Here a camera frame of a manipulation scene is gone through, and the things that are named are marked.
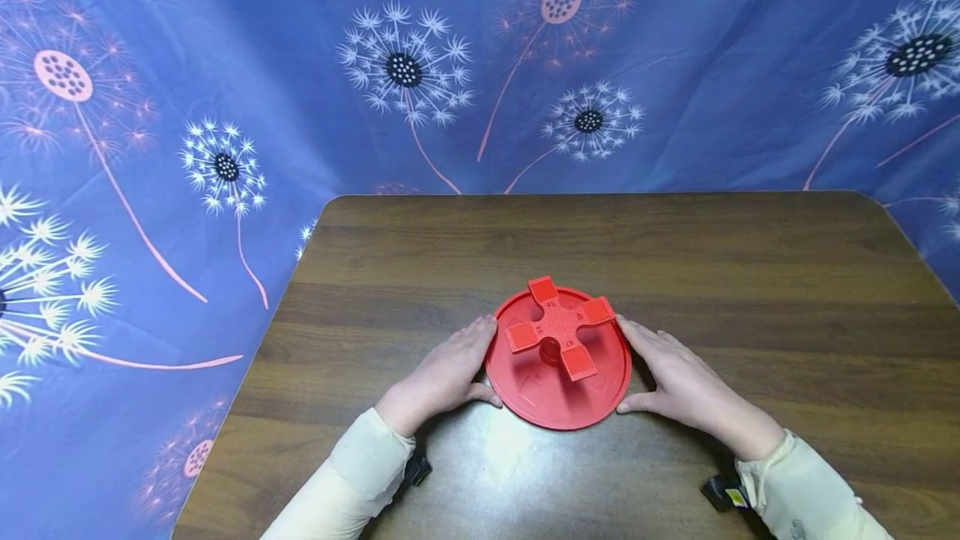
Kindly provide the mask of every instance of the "red cross-shaped piece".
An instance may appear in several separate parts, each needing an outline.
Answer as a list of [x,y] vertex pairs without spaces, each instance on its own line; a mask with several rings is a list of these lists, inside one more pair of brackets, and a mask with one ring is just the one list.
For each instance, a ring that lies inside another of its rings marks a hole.
[[538,321],[529,321],[507,327],[510,351],[517,353],[536,348],[545,338],[553,338],[560,345],[560,361],[570,380],[583,380],[598,373],[586,346],[577,339],[577,330],[598,326],[617,318],[610,302],[603,296],[592,298],[576,308],[560,304],[560,293],[550,276],[527,282],[530,294],[543,310]]

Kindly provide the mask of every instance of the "forearm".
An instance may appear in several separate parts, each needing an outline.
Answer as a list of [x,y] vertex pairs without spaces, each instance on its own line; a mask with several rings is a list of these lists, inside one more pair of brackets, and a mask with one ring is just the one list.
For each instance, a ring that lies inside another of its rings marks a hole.
[[414,441],[377,410],[359,416],[263,540],[353,540],[393,500]]
[[850,485],[801,438],[785,432],[763,460],[737,470],[753,510],[781,540],[883,540],[886,530],[860,507]]

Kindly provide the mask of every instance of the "hand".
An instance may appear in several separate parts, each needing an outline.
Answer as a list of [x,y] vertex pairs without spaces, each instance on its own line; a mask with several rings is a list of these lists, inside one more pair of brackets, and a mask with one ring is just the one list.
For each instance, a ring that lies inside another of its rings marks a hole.
[[410,438],[429,418],[468,401],[503,407],[493,388],[473,381],[496,332],[497,319],[484,315],[437,345],[412,374],[387,390],[375,407],[380,418]]
[[620,329],[657,381],[654,392],[631,394],[617,413],[650,412],[712,434],[742,462],[763,460],[783,440],[783,428],[751,405],[667,332],[651,332],[617,315]]

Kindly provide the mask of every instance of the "wood grain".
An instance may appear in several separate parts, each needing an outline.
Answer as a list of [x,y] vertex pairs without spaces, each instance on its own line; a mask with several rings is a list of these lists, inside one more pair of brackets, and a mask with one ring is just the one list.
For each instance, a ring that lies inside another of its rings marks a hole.
[[[857,194],[344,197],[317,231],[175,538],[258,538],[343,430],[528,279],[605,294],[806,438],[897,539],[960,528],[960,313]],[[643,388],[634,374],[632,389]],[[370,538],[762,538],[653,416],[549,432],[474,405]]]

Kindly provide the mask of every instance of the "yellow label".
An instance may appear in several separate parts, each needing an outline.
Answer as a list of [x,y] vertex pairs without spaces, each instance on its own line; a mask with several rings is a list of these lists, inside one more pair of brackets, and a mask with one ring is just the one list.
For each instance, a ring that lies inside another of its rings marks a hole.
[[725,490],[725,492],[727,496],[730,497],[730,500],[733,501],[734,507],[737,507],[737,508],[750,507],[749,504],[747,504],[746,498],[744,498],[743,495],[740,494],[739,490],[728,489],[728,490]]

